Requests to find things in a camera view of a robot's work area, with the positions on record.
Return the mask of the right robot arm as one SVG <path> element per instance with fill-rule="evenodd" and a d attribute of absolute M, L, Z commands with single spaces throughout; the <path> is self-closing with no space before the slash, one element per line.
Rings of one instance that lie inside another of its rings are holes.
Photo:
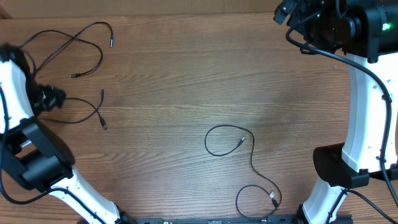
<path fill-rule="evenodd" d="M 397 2 L 284 0 L 274 20 L 303 36 L 301 53 L 347 64 L 350 80 L 346 140 L 314 150 L 318 180 L 293 221 L 351 223 L 338 209 L 371 179 L 397 198 Z"/>

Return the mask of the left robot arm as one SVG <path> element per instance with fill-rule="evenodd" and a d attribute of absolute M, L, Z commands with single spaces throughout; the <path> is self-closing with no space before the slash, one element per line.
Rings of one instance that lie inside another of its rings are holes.
<path fill-rule="evenodd" d="M 43 111 L 61 108 L 67 97 L 54 86 L 37 84 L 35 73 L 23 50 L 1 45 L 1 172 L 22 188 L 40 192 L 32 199 L 16 200 L 1 189 L 3 197 L 26 205 L 51 195 L 81 215 L 85 223 L 134 223 L 85 180 L 70 148 L 38 118 Z"/>

